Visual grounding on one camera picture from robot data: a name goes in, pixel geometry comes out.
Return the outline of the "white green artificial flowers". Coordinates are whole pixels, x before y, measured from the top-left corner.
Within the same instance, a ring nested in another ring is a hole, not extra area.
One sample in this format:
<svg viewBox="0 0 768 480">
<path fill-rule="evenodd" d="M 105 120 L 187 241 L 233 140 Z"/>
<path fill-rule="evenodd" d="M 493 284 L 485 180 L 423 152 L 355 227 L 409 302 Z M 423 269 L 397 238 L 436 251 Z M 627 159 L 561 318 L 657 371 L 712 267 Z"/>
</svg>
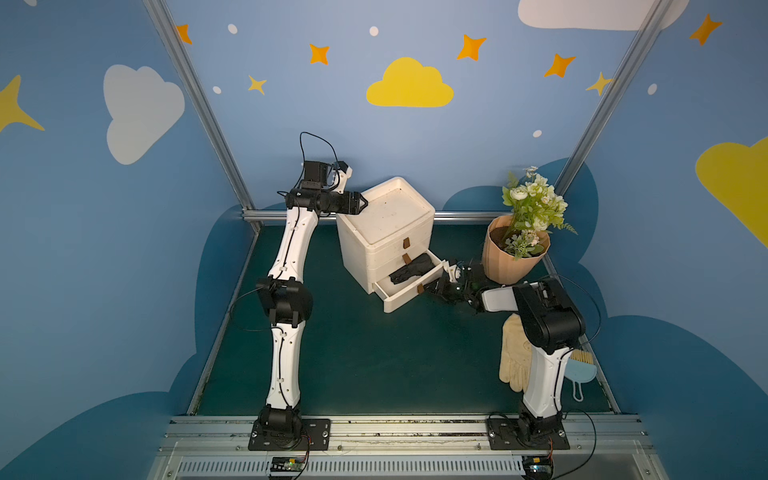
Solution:
<svg viewBox="0 0 768 480">
<path fill-rule="evenodd" d="M 538 173 L 535 166 L 528 167 L 522 180 L 509 174 L 502 188 L 503 204 L 511 209 L 511 222 L 501 240 L 501 248 L 516 259 L 538 257 L 546 247 L 540 234 L 549 234 L 551 228 L 577 231 L 567 223 L 564 214 L 568 203 Z"/>
</svg>

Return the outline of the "aluminium back frame rail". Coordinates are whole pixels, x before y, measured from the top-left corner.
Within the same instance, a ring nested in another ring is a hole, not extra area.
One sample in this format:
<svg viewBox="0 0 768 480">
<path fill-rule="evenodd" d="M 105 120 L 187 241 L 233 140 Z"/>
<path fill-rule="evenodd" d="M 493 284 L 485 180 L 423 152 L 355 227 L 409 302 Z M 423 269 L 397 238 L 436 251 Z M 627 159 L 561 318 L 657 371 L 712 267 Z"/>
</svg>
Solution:
<svg viewBox="0 0 768 480">
<path fill-rule="evenodd" d="M 493 219 L 507 215 L 507 212 L 498 211 L 436 211 L 435 223 L 448 224 L 484 224 Z M 284 222 L 287 219 L 285 210 L 244 210 L 242 218 L 251 223 L 258 222 Z"/>
</svg>

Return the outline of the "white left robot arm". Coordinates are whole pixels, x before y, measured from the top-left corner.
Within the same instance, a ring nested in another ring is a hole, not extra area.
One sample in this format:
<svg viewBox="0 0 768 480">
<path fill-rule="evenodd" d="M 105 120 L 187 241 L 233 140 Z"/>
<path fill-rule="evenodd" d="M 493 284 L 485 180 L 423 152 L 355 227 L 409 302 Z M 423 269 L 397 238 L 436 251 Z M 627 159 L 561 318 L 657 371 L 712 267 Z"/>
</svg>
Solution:
<svg viewBox="0 0 768 480">
<path fill-rule="evenodd" d="M 304 284 L 304 266 L 319 218 L 327 214 L 361 213 L 368 201 L 359 192 L 293 189 L 285 195 L 284 233 L 273 266 L 257 281 L 257 293 L 268 318 L 273 357 L 270 386 L 257 425 L 277 443 L 303 440 L 299 403 L 301 340 L 313 310 Z"/>
</svg>

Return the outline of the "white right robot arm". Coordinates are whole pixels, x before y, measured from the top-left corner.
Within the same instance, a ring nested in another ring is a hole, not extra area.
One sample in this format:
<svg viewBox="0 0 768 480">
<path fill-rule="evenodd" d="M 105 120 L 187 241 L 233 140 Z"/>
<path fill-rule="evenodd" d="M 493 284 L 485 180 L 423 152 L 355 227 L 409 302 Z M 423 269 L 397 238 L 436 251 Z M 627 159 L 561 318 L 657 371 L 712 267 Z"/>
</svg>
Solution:
<svg viewBox="0 0 768 480">
<path fill-rule="evenodd" d="M 516 435 L 534 445 L 562 430 L 562 387 L 567 364 L 586 334 L 583 315 L 555 276 L 533 282 L 494 284 L 479 265 L 455 264 L 428 283 L 425 291 L 449 304 L 466 303 L 480 313 L 509 312 L 502 334 L 507 347 L 501 371 L 516 364 L 523 397 Z"/>
</svg>

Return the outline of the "terracotta flower pot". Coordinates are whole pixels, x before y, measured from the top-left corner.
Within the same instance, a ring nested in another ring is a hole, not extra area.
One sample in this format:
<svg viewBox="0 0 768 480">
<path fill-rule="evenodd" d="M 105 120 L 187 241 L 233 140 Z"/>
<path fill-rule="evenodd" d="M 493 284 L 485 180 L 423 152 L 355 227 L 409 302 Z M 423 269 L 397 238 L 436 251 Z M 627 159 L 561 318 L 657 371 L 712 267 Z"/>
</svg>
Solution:
<svg viewBox="0 0 768 480">
<path fill-rule="evenodd" d="M 514 257 L 497 245 L 496 240 L 501 238 L 501 234 L 495 234 L 496 230 L 506 230 L 511 222 L 511 215 L 502 215 L 491 221 L 486 231 L 482 252 L 482 266 L 486 277 L 503 285 L 511 285 L 523 279 L 544 258 L 551 244 L 548 233 L 538 232 L 543 251 L 534 257 L 520 259 Z"/>
</svg>

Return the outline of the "beige work glove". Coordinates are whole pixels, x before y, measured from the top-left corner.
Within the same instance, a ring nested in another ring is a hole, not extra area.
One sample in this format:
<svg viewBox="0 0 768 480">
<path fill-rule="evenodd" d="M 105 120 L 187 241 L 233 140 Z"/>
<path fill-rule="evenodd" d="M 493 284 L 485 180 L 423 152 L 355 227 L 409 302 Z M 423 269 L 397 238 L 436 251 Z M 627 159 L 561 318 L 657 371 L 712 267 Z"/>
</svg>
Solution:
<svg viewBox="0 0 768 480">
<path fill-rule="evenodd" d="M 525 392 L 530 381 L 532 345 L 518 314 L 510 315 L 502 328 L 499 379 L 515 392 Z"/>
</svg>

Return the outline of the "light blue hand brush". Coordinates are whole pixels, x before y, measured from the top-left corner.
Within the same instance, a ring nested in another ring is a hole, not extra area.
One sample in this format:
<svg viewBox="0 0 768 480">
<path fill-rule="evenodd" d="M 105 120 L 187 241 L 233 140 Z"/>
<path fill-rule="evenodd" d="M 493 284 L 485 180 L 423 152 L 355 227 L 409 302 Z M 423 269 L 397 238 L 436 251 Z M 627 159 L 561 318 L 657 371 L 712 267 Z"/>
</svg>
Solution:
<svg viewBox="0 0 768 480">
<path fill-rule="evenodd" d="M 576 402 L 584 401 L 583 386 L 597 377 L 597 365 L 590 352 L 573 350 L 566 364 L 565 378 L 572 383 L 572 396 Z"/>
</svg>

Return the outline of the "aluminium right corner post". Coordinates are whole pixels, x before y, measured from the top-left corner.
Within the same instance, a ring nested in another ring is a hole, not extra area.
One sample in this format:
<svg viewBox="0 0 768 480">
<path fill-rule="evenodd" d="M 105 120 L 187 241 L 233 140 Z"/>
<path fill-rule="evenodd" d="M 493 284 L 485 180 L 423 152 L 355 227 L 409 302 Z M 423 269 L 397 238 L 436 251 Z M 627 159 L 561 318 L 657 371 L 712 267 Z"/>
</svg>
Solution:
<svg viewBox="0 0 768 480">
<path fill-rule="evenodd" d="M 555 182 L 555 192 L 565 196 L 581 167 L 597 143 L 601 133 L 618 108 L 629 85 L 663 30 L 664 19 L 674 4 L 673 0 L 657 0 L 651 7 L 635 34 L 615 72 L 614 81 L 602 96 L 590 122 L 580 137 Z"/>
</svg>

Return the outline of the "aluminium corner post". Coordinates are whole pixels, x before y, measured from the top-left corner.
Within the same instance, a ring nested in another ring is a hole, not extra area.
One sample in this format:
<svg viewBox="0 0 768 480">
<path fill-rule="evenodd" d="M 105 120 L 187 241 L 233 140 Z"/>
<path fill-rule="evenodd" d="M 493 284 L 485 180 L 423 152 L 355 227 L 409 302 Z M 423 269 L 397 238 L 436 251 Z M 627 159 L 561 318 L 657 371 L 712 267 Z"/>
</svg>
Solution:
<svg viewBox="0 0 768 480">
<path fill-rule="evenodd" d="M 195 72 L 191 59 L 186 51 L 185 43 L 181 40 L 181 36 L 176 29 L 167 2 L 161 0 L 144 0 L 143 4 L 180 76 L 186 93 L 189 95 L 213 150 L 240 203 L 241 217 L 251 226 L 251 229 L 255 234 L 258 235 L 261 230 L 261 222 L 258 220 L 246 219 L 246 214 L 255 210 L 253 200 L 232 151 L 225 140 L 221 127 L 215 118 L 203 86 Z"/>
<path fill-rule="evenodd" d="M 602 96 L 590 122 L 580 137 L 555 182 L 555 192 L 565 196 L 581 167 L 597 143 L 601 133 L 618 108 L 629 85 L 663 30 L 664 19 L 674 4 L 673 0 L 657 0 L 651 7 L 635 34 L 615 72 L 614 81 Z"/>
</svg>

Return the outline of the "aluminium left corner post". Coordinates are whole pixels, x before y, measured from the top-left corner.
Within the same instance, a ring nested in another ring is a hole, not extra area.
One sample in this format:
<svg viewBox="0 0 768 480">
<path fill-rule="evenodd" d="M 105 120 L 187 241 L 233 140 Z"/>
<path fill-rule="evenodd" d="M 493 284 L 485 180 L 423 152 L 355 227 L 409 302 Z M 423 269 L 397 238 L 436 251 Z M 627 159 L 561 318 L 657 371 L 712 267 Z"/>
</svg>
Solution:
<svg viewBox="0 0 768 480">
<path fill-rule="evenodd" d="M 191 59 L 186 51 L 185 43 L 181 40 L 181 36 L 176 29 L 167 2 L 161 0 L 144 0 L 143 4 L 180 76 L 186 93 L 189 95 L 213 150 L 240 203 L 241 217 L 251 226 L 251 229 L 255 234 L 258 235 L 261 230 L 261 222 L 258 220 L 246 219 L 246 214 L 255 210 L 253 200 L 232 151 L 225 140 L 221 127 L 215 118 L 203 86 L 195 72 Z"/>
</svg>

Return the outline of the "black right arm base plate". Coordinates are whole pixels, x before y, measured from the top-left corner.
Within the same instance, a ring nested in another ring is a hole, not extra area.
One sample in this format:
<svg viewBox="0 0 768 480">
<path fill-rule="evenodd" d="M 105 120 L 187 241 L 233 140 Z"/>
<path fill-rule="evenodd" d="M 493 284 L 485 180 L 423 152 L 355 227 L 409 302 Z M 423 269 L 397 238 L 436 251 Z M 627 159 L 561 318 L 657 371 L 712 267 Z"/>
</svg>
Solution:
<svg viewBox="0 0 768 480">
<path fill-rule="evenodd" d="M 560 420 L 555 420 L 539 433 L 520 429 L 518 418 L 491 415 L 485 420 L 486 433 L 492 450 L 549 450 L 571 448 Z"/>
</svg>

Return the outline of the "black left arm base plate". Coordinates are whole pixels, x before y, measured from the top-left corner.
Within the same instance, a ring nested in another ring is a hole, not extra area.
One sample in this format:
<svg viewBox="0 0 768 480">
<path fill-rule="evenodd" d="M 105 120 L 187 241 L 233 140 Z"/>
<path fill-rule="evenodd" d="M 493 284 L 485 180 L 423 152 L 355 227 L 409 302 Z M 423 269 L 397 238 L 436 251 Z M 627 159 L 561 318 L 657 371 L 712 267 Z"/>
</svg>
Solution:
<svg viewBox="0 0 768 480">
<path fill-rule="evenodd" d="M 330 441 L 329 419 L 299 419 L 283 421 L 256 420 L 247 449 L 249 451 L 327 451 Z"/>
</svg>

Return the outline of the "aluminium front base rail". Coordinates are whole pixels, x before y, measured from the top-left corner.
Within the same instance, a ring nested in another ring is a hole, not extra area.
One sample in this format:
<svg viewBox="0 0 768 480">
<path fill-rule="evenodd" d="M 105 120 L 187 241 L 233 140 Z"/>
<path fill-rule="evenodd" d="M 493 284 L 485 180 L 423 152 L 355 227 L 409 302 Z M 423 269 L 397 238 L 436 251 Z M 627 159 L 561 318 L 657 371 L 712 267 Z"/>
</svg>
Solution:
<svg viewBox="0 0 768 480">
<path fill-rule="evenodd" d="M 249 451 L 246 416 L 171 420 L 151 479 L 665 479 L 636 415 L 570 413 L 571 448 L 492 450 L 491 415 L 341 415 L 327 451 Z"/>
</svg>

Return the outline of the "white drawer cabinet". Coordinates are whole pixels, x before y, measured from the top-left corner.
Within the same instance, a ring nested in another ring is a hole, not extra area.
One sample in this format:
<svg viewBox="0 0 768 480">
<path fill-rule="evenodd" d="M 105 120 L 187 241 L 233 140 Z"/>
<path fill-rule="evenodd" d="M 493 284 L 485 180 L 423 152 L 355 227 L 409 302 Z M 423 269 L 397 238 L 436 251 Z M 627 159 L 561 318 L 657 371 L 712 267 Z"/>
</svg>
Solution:
<svg viewBox="0 0 768 480">
<path fill-rule="evenodd" d="M 362 196 L 361 213 L 336 219 L 343 264 L 392 313 L 445 272 L 447 262 L 430 251 L 435 209 L 402 177 Z"/>
</svg>

